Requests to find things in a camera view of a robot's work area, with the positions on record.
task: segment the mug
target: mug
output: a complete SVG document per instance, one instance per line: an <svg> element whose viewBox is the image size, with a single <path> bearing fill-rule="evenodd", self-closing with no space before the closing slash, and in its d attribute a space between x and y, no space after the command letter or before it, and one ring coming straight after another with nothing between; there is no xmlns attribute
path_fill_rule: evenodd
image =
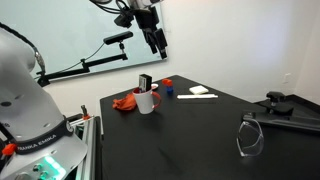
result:
<svg viewBox="0 0 320 180"><path fill-rule="evenodd" d="M152 89L147 92L140 93L139 88L136 88L133 90L133 95L136 99L138 109L141 114L151 113L155 108L159 107L161 103L160 95L156 92L153 92ZM159 100L158 104L154 105L152 96L155 96Z"/></svg>

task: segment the table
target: table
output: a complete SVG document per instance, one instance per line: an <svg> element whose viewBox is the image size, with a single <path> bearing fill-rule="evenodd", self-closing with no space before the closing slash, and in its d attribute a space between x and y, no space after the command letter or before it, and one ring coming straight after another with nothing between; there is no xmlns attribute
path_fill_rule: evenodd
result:
<svg viewBox="0 0 320 180"><path fill-rule="evenodd" d="M169 78L173 96L158 81L162 104L148 115L112 109L113 99L131 90L101 99L104 179L320 179L319 136L263 126L262 153L242 158L236 143L241 113L264 108L205 85L219 98L178 100L200 83Z"/></svg>

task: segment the white wall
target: white wall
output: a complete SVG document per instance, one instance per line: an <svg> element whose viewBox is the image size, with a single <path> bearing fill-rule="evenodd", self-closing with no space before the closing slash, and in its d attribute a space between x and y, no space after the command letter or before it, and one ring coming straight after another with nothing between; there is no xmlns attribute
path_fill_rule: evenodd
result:
<svg viewBox="0 0 320 180"><path fill-rule="evenodd" d="M137 86L138 75L174 74L257 101L269 90L292 94L317 15L319 0L166 0L169 60L54 83L46 90L72 115L86 104ZM283 76L291 73L290 82Z"/></svg>
<svg viewBox="0 0 320 180"><path fill-rule="evenodd" d="M320 11L295 94L320 105Z"/></svg>

